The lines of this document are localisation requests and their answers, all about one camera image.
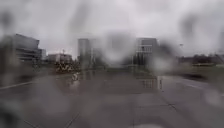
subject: pavement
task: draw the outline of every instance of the pavement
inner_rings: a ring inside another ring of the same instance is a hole
[[[223,128],[222,93],[208,83],[131,72],[38,78],[0,90],[18,128]]]

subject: wet road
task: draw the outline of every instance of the wet road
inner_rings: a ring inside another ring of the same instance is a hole
[[[223,128],[221,94],[206,83],[146,73],[85,72],[78,88],[45,77],[0,91],[21,128]]]

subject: asphalt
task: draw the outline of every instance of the asphalt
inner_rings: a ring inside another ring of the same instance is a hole
[[[148,73],[90,71],[0,90],[18,128],[223,128],[221,92]]]

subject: overcast sky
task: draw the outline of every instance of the overcast sky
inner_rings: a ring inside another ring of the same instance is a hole
[[[76,56],[77,38],[110,31],[166,40],[184,55],[224,46],[224,0],[0,0],[0,8],[13,13],[14,32],[49,53]]]

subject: office building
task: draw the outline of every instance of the office building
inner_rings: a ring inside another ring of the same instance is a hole
[[[94,48],[92,40],[88,38],[78,39],[78,54],[80,58],[81,68],[92,68],[94,62]]]
[[[136,51],[133,56],[133,64],[146,66],[150,65],[158,49],[156,38],[138,38]]]
[[[72,62],[72,55],[69,54],[49,54],[46,58],[49,62],[64,62],[64,63],[71,63]]]

